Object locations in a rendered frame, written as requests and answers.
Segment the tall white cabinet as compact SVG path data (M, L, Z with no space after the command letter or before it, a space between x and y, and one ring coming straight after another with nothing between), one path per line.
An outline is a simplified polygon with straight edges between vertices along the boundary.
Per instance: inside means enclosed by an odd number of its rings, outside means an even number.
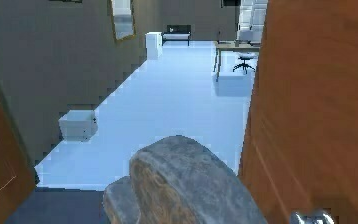
M147 59L157 60L162 55L162 33L148 32L145 34Z

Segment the grey stone-like rounded object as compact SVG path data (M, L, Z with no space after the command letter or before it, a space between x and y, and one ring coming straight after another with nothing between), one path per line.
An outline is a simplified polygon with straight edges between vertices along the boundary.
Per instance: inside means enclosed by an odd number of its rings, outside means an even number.
M110 224L268 224L237 175L182 135L138 150L129 174L105 188L103 208Z

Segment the black low bench table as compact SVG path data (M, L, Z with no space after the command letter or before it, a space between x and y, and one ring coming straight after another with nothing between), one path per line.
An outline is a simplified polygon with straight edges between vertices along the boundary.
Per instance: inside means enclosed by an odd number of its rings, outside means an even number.
M190 39L190 25L168 25L167 30L162 33L162 44L165 44L167 41L186 41L190 43Z

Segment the black swivel office chair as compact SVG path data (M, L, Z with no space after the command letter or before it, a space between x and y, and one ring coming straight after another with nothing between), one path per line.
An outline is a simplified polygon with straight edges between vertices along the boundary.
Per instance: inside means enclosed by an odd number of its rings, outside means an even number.
M238 68L242 68L245 73L248 73L248 69L255 70L254 67L252 67L251 65L248 64L248 61L253 60L255 58L256 58L256 55L253 53L240 54L238 59L242 60L242 63L236 64L233 67L233 71L236 71Z

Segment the wooden desk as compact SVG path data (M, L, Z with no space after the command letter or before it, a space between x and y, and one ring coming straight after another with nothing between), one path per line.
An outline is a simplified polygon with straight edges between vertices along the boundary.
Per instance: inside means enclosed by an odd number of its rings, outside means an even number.
M221 53L223 51L247 53L247 52L258 52L260 50L259 45L251 45L248 43L238 43L235 41L214 41L215 46L215 62L213 71L216 73L216 79L219 79L220 68L221 68Z

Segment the small white cabinet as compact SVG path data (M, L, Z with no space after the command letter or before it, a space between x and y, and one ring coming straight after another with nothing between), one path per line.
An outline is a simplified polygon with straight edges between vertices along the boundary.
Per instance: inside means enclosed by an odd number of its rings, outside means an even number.
M98 131L94 110L70 110L58 123L65 141L88 141Z

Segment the white paned window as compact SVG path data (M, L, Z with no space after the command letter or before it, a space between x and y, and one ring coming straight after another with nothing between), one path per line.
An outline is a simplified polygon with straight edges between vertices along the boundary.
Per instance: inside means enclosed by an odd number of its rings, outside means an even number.
M241 0L237 38L261 43L268 0Z

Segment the brown wooden room door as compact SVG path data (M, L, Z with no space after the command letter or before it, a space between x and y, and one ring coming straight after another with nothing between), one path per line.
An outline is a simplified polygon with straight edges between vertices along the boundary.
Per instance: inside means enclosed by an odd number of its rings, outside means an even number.
M269 0L239 167L268 224L358 224L358 0Z

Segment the brown wooden door frame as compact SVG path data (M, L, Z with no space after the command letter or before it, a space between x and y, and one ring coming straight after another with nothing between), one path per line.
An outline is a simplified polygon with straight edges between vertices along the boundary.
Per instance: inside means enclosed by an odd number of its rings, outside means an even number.
M35 188L33 173L14 134L0 93L0 224Z

